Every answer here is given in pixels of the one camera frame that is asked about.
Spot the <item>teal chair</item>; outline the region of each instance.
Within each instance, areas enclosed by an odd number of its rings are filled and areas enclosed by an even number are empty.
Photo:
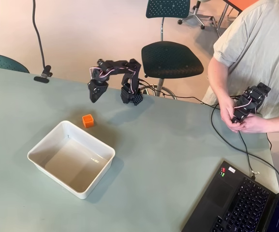
[[[23,73],[29,73],[28,69],[19,62],[0,55],[0,69],[14,70]]]

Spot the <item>gray t-shirt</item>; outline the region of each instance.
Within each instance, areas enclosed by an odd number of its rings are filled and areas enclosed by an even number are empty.
[[[271,87],[260,113],[279,116],[279,0],[260,0],[244,10],[214,44],[214,58],[229,67],[230,95],[263,82]],[[217,101],[211,87],[203,99]]]

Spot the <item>laptop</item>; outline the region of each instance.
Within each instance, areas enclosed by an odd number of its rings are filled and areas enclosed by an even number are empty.
[[[224,161],[182,232],[279,232],[279,193]]]

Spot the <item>white container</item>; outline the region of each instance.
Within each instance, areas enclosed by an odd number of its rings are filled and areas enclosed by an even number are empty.
[[[28,153],[36,167],[85,199],[111,166],[115,150],[69,121],[60,122]]]

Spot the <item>table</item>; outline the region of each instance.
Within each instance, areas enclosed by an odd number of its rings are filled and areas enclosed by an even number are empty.
[[[258,0],[223,0],[223,1],[225,1],[226,4],[225,4],[224,10],[223,10],[223,12],[221,14],[221,17],[220,17],[220,20],[218,22],[218,25],[216,26],[217,33],[218,33],[219,37],[221,36],[220,26],[221,26],[221,24],[223,22],[223,19],[224,19],[225,15],[226,15],[228,6],[232,6],[240,14],[245,9],[247,9],[249,6],[251,6],[252,4],[256,3]]]
[[[92,104],[86,84],[43,84],[34,76],[0,69],[0,232],[179,232],[222,160],[249,173],[246,155],[213,131],[210,107],[153,96],[123,104],[115,89]],[[80,200],[38,171],[27,153],[63,120],[83,128],[86,114],[96,125],[85,130],[116,157]],[[243,148],[219,113],[214,121]],[[250,152],[272,163],[265,134],[243,136]],[[257,181],[278,192],[275,172],[251,162],[261,173]]]

